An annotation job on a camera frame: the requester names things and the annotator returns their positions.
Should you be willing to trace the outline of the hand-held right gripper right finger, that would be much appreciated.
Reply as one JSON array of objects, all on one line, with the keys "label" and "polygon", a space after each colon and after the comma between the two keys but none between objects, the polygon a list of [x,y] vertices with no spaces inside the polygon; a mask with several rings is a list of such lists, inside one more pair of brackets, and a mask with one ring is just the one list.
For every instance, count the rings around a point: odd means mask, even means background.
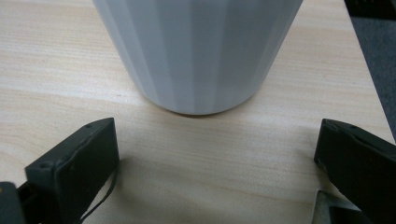
[{"label": "hand-held right gripper right finger", "polygon": [[324,119],[314,162],[374,224],[396,224],[395,145],[358,126]]}]

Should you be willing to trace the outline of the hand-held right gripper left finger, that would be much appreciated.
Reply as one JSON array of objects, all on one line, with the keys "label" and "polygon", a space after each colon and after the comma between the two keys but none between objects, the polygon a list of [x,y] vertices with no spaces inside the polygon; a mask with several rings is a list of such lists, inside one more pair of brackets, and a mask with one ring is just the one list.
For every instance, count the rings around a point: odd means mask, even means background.
[{"label": "hand-held right gripper left finger", "polygon": [[81,224],[120,162],[113,118],[88,123],[25,168],[28,224]]}]

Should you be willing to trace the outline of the white faceted cup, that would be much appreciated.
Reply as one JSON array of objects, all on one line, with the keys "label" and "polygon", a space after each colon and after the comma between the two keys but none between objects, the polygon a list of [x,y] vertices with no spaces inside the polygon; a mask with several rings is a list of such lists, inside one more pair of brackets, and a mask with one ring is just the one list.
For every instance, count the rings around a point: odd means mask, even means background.
[{"label": "white faceted cup", "polygon": [[258,91],[304,0],[92,1],[148,100],[208,115]]}]

